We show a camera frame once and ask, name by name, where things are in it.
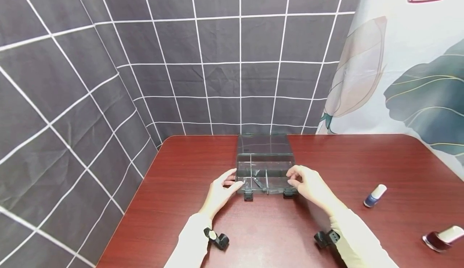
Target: left hand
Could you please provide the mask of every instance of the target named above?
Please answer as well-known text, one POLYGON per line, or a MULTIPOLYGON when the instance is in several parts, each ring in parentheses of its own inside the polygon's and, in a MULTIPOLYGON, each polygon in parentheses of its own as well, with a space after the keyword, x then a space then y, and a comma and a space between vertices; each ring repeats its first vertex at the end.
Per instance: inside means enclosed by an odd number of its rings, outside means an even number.
POLYGON ((208 196, 198 213, 207 215, 211 220, 217 212, 227 203, 229 198, 240 189, 242 181, 235 182, 235 171, 230 169, 215 179, 209 186, 208 196))

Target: white sleeve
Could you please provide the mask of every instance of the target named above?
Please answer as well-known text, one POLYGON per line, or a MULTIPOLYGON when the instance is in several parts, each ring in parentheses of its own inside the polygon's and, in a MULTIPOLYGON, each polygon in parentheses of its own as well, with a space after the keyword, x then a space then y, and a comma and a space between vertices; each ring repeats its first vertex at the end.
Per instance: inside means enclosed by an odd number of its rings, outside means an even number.
POLYGON ((330 227, 340 235, 335 243, 348 268, 398 268, 361 218, 346 209, 330 217, 330 227))
POLYGON ((192 215, 179 234, 179 241, 164 268, 199 268, 208 250, 205 228, 213 228, 203 214, 192 215))

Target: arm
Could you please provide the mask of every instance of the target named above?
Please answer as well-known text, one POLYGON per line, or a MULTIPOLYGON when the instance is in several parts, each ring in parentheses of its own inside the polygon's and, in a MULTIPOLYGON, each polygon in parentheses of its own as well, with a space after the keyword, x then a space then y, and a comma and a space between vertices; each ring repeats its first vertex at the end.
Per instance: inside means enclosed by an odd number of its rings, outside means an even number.
POLYGON ((330 217, 340 235, 336 247, 348 268, 398 268, 368 226, 330 190, 317 171, 295 165, 287 173, 289 183, 330 217))
POLYGON ((235 171, 236 169, 226 171, 211 183, 205 203, 198 213, 188 219, 180 232, 177 246, 164 268, 201 266, 203 258, 208 253, 208 238, 203 232, 204 229, 213 228, 214 216, 243 185, 241 181, 235 182, 235 171))

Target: white curtain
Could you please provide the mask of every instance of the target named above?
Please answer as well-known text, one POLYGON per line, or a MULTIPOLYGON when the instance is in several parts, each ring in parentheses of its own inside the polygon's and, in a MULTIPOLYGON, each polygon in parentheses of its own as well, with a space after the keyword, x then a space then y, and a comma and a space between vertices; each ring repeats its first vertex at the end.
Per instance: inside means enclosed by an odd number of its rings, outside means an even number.
POLYGON ((463 5, 360 0, 318 134, 408 134, 464 179, 463 5))

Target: hand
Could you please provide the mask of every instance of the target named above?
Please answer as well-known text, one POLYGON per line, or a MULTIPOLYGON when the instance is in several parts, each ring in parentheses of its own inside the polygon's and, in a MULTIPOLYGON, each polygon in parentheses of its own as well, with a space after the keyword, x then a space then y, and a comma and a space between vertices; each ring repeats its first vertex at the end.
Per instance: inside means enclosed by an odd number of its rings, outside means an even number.
POLYGON ((229 198, 243 186, 242 181, 235 182, 235 171, 237 168, 226 171, 210 184, 208 196, 198 213, 203 213, 213 220, 229 198))
POLYGON ((312 201, 323 209, 329 216, 333 216, 339 210, 348 209, 330 190, 319 173, 303 165, 291 167, 287 176, 288 183, 298 190, 300 195, 312 201))

